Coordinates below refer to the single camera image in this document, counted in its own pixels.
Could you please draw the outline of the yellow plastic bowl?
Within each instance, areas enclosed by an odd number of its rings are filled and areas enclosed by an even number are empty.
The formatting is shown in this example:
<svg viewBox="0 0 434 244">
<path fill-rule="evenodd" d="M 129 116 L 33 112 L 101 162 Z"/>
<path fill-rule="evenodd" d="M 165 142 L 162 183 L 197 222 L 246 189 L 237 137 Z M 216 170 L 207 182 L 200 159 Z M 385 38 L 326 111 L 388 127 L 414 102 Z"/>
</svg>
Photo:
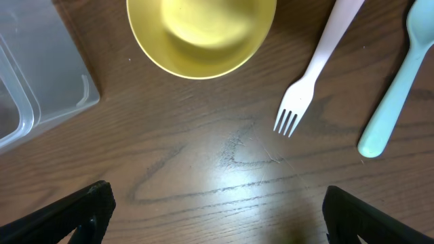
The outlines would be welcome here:
<svg viewBox="0 0 434 244">
<path fill-rule="evenodd" d="M 164 71 L 213 79 L 245 64 L 266 39 L 276 0 L 127 0 L 135 40 Z"/>
</svg>

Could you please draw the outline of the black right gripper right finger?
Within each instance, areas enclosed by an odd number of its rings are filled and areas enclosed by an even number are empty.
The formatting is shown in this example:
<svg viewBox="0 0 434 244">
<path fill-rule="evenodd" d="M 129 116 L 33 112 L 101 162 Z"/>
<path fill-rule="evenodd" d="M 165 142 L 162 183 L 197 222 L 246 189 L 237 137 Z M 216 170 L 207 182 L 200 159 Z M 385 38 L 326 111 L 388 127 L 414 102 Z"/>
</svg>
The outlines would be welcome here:
<svg viewBox="0 0 434 244">
<path fill-rule="evenodd" d="M 327 188 L 322 205 L 330 244 L 433 244 L 433 239 L 401 223 L 337 186 Z"/>
</svg>

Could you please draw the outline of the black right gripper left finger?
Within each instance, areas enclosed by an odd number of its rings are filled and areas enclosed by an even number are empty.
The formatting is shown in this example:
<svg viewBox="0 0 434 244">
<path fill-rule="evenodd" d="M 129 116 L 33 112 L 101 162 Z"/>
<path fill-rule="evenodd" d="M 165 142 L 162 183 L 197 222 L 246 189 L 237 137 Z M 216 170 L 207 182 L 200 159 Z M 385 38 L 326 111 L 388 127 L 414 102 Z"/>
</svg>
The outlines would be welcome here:
<svg viewBox="0 0 434 244">
<path fill-rule="evenodd" d="M 1 227 L 2 243 L 101 243 L 116 202 L 111 185 L 99 180 Z"/>
</svg>

